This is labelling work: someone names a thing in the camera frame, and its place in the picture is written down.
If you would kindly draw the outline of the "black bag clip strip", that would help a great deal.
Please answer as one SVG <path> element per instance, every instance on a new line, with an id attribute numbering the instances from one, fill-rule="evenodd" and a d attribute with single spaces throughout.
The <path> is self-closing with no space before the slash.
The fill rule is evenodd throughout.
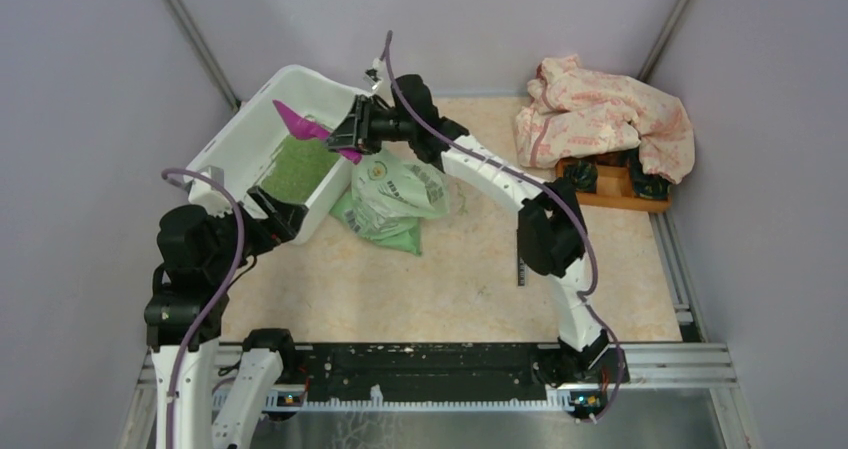
<path id="1" fill-rule="evenodd" d="M 523 266 L 520 266 L 517 270 L 517 286 L 525 287 L 527 281 L 526 269 Z"/>

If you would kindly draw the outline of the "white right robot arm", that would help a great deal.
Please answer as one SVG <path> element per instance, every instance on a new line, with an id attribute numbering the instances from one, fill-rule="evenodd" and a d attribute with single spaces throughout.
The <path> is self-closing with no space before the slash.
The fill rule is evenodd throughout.
<path id="1" fill-rule="evenodd" d="M 576 190 L 566 179 L 544 181 L 487 150 L 460 123 L 440 114 L 417 74 L 398 78 L 391 103 L 355 97 L 325 145 L 341 154 L 378 153 L 405 142 L 418 160 L 459 179 L 517 216 L 517 249 L 526 267 L 552 285 L 563 367 L 576 381 L 602 367 L 610 331 L 590 306 L 598 263 Z"/>

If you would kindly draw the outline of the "purple plastic scoop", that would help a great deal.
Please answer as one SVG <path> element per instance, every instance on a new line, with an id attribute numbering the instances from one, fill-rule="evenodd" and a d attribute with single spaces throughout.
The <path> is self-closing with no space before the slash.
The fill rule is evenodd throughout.
<path id="1" fill-rule="evenodd" d="M 301 114 L 294 111 L 289 105 L 284 102 L 273 99 L 272 103 L 277 114 L 282 119 L 285 124 L 289 134 L 297 140 L 300 141 L 309 141 L 312 139 L 316 139 L 322 142 L 324 147 L 330 151 L 335 152 L 353 164 L 359 164 L 363 155 L 354 149 L 351 148 L 331 148 L 328 140 L 331 137 L 332 131 L 330 129 L 325 128 L 320 123 L 313 121 L 311 119 L 302 116 Z"/>

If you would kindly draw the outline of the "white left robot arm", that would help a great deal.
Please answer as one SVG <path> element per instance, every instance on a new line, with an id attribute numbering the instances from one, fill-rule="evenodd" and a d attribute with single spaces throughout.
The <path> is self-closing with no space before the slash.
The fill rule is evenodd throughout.
<path id="1" fill-rule="evenodd" d="M 254 186 L 247 192 L 262 217 L 243 206 L 213 216 L 200 205 L 167 212 L 159 222 L 162 262 L 144 310 L 157 389 L 159 448 L 247 448 L 275 383 L 302 374 L 291 332 L 255 329 L 243 340 L 235 379 L 213 408 L 222 319 L 242 266 L 300 233 L 308 208 L 281 202 Z"/>

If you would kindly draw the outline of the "white plastic litter box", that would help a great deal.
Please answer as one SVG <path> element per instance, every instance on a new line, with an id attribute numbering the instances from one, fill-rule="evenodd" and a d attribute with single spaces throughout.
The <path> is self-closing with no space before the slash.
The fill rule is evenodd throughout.
<path id="1" fill-rule="evenodd" d="M 247 195 L 269 169 L 273 153 L 289 132 L 277 114 L 273 99 L 289 105 L 302 116 L 334 129 L 350 110 L 356 95 L 373 95 L 368 88 L 336 82 L 301 65 L 278 70 L 188 164 L 190 171 L 206 166 L 224 171 L 225 189 L 255 219 L 266 216 Z M 353 164 L 344 157 L 326 175 L 304 203 L 308 214 L 299 235 L 291 242 L 305 244 L 335 202 L 347 189 Z"/>

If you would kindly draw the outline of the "green cat litter bag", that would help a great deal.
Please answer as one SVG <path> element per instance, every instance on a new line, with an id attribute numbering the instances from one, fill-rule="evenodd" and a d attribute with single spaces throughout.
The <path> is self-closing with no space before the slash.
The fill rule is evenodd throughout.
<path id="1" fill-rule="evenodd" d="M 449 211 L 448 183 L 439 170 L 384 150 L 353 167 L 350 188 L 330 215 L 379 247 L 420 256 L 421 222 Z"/>

